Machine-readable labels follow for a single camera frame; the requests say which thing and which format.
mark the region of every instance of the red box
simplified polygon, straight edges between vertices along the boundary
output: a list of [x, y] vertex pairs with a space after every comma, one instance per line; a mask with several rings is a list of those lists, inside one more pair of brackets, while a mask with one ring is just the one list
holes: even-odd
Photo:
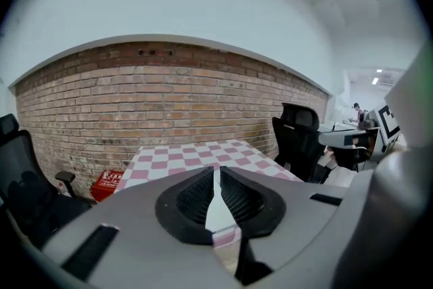
[[114, 193], [122, 176], [121, 171], [105, 170], [90, 188], [90, 194], [96, 201], [101, 202]]

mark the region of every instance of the person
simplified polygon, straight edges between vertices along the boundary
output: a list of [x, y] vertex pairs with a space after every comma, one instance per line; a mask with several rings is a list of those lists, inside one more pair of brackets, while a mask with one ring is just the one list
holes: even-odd
[[359, 107], [359, 104], [357, 102], [353, 104], [353, 108], [355, 109], [356, 112], [358, 112], [358, 119], [351, 119], [350, 121], [355, 123], [363, 122], [365, 117], [365, 113], [363, 109]]

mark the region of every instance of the black slot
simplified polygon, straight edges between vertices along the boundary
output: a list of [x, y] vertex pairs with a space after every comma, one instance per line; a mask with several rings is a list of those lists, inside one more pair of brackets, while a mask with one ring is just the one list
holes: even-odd
[[62, 267], [71, 275], [85, 281], [118, 232], [115, 227], [100, 225]]
[[343, 201], [343, 199], [341, 198], [335, 198], [333, 196], [328, 196], [323, 194], [314, 194], [310, 196], [310, 199], [320, 201], [325, 204], [334, 205], [334, 206], [339, 206], [341, 204], [341, 201]]

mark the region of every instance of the black chair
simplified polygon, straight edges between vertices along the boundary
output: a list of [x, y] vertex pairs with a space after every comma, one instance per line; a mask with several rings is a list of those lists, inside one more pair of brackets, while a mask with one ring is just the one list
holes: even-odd
[[18, 121], [12, 113], [0, 117], [0, 141], [6, 135], [18, 131], [19, 128]]
[[319, 143], [319, 117], [305, 106], [283, 103], [281, 118], [272, 118], [279, 154], [275, 162], [290, 164], [290, 172], [305, 182], [320, 183], [315, 174], [324, 145]]
[[[72, 192], [72, 173], [56, 175]], [[24, 235], [38, 248], [59, 228], [90, 205], [59, 194], [41, 171], [26, 130], [13, 131], [0, 140], [0, 198]]]

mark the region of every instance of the mesh chair back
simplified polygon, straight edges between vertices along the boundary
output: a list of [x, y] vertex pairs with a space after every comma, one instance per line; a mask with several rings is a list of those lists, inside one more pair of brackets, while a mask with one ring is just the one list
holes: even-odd
[[3, 141], [6, 135], [18, 131], [19, 128], [18, 121], [12, 113], [0, 117], [0, 141]]
[[291, 127], [304, 127], [306, 130], [316, 131], [319, 128], [319, 117], [317, 113], [305, 106], [283, 103], [283, 114], [281, 119]]
[[0, 143], [0, 197], [23, 233], [42, 217], [57, 190], [43, 175], [25, 130]]
[[279, 149], [275, 161], [281, 166], [290, 163], [290, 172], [303, 181], [308, 181], [325, 149], [319, 143], [319, 133], [302, 126], [292, 127], [276, 117], [272, 118], [272, 125]]

